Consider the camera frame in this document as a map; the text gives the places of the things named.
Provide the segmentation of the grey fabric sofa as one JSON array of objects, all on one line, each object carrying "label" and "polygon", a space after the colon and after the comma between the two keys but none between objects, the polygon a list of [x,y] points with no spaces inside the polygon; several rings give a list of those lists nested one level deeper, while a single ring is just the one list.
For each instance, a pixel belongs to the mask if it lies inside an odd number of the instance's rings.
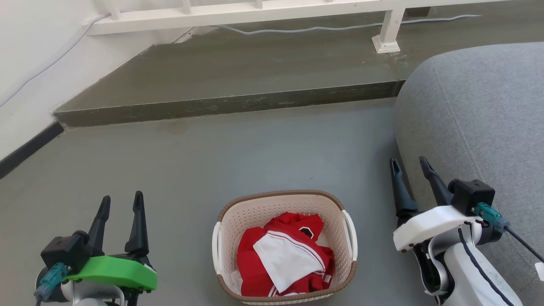
[{"label": "grey fabric sofa", "polygon": [[[424,156],[445,184],[478,179],[494,188],[492,207],[544,256],[544,42],[434,56],[406,80],[394,114],[403,179],[420,210],[437,205]],[[478,250],[522,306],[544,306],[540,260],[511,234]]]}]

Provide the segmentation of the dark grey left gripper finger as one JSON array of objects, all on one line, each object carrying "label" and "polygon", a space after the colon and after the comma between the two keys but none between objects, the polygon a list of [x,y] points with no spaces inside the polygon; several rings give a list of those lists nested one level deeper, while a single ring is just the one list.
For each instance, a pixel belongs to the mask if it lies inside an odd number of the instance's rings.
[{"label": "dark grey left gripper finger", "polygon": [[144,196],[140,190],[135,193],[132,211],[134,213],[132,228],[124,251],[136,258],[141,258],[148,255],[149,245]]},{"label": "dark grey left gripper finger", "polygon": [[103,197],[101,205],[89,229],[89,240],[87,243],[90,256],[104,256],[103,241],[105,233],[105,225],[110,216],[111,197],[106,195]]}]

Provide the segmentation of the white metal railing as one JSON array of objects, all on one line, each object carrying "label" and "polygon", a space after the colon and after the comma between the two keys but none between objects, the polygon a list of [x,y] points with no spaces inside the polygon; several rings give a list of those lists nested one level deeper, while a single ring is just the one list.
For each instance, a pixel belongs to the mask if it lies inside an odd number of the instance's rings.
[{"label": "white metal railing", "polygon": [[239,0],[238,3],[193,6],[181,0],[175,8],[122,12],[115,0],[104,0],[109,15],[93,21],[91,36],[138,31],[222,26],[239,23],[306,19],[384,11],[379,35],[373,37],[378,54],[400,50],[396,37],[406,9],[509,0]]}]

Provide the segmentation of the raised concrete step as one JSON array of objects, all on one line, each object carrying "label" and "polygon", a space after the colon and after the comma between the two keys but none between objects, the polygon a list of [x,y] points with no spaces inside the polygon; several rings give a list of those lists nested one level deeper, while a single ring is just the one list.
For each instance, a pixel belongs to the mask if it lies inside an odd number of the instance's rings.
[{"label": "raised concrete step", "polygon": [[394,97],[428,58],[468,47],[544,41],[544,0],[409,9],[400,51],[377,54],[383,12],[239,24],[152,46],[53,116],[64,128]]}]

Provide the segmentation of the red sports garment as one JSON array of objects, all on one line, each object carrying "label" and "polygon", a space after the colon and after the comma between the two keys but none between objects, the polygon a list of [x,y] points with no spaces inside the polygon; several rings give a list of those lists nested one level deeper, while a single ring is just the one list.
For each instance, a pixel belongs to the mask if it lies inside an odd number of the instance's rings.
[{"label": "red sports garment", "polygon": [[[332,284],[335,274],[335,260],[332,249],[317,243],[323,227],[324,222],[317,214],[302,215],[286,212],[271,219],[263,227],[247,229],[241,236],[237,250],[238,269],[232,273],[236,291],[243,296],[272,298],[327,290]],[[280,231],[299,242],[311,245],[313,249],[318,250],[319,255],[324,259],[327,265],[326,271],[311,273],[279,294],[260,258],[253,250],[253,244],[268,231]]]}]

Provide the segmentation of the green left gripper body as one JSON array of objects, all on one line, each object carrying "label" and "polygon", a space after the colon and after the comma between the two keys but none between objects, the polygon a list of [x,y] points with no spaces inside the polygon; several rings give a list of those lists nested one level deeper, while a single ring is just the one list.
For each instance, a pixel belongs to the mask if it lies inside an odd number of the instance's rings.
[{"label": "green left gripper body", "polygon": [[157,271],[147,256],[95,256],[66,278],[64,296],[72,306],[138,306],[139,296],[157,286]]}]

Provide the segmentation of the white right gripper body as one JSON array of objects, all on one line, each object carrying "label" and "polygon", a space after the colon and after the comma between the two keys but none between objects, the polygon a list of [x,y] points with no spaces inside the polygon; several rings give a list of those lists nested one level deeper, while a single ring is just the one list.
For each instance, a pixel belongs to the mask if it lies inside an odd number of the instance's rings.
[{"label": "white right gripper body", "polygon": [[412,250],[420,267],[421,279],[427,294],[447,294],[450,281],[445,265],[436,256],[461,242],[475,246],[482,236],[482,219],[465,216],[454,207],[435,207],[420,213],[393,233],[398,251]]}]

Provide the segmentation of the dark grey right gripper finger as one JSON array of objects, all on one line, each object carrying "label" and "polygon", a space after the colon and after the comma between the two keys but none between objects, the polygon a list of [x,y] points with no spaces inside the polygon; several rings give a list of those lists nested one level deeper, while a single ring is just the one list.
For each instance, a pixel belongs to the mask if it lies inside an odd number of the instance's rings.
[{"label": "dark grey right gripper finger", "polygon": [[446,184],[443,182],[436,170],[431,166],[426,157],[419,157],[419,164],[424,178],[431,186],[434,199],[439,207],[451,205],[453,194],[449,192]]},{"label": "dark grey right gripper finger", "polygon": [[417,203],[412,199],[403,179],[403,172],[400,164],[395,158],[389,159],[389,170],[391,173],[393,199],[396,208],[396,217],[412,218],[419,213]]}]

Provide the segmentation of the white garment with red stripes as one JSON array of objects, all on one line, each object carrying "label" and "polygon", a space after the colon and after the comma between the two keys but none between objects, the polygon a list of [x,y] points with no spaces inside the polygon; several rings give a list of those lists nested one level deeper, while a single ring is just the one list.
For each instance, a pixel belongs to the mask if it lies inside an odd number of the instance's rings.
[{"label": "white garment with red stripes", "polygon": [[318,250],[280,231],[268,231],[253,250],[279,294],[303,277],[327,269]]}]

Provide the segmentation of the cream perforated plastic laundry basket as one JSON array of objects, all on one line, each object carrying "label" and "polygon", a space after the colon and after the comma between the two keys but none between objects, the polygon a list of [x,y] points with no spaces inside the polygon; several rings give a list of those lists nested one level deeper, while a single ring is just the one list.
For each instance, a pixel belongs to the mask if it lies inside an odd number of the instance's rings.
[{"label": "cream perforated plastic laundry basket", "polygon": [[[283,213],[317,214],[324,222],[318,245],[334,252],[335,274],[327,290],[309,294],[249,297],[235,289],[232,273],[238,269],[237,250],[241,236],[250,228],[263,227]],[[322,190],[280,190],[252,194],[228,203],[212,232],[212,261],[221,288],[232,298],[251,306],[288,305],[320,300],[348,286],[357,267],[355,225],[340,201]]]}]

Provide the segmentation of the black wall baseboard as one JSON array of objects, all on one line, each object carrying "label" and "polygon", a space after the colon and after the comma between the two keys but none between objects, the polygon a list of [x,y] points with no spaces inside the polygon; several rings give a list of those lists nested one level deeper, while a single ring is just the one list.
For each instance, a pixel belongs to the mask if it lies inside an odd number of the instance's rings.
[{"label": "black wall baseboard", "polygon": [[39,149],[47,145],[54,138],[60,136],[64,132],[64,128],[60,122],[53,122],[42,132],[38,133],[30,141],[16,149],[6,158],[0,161],[0,179],[6,177],[14,169],[16,169],[26,159],[35,154]]}]

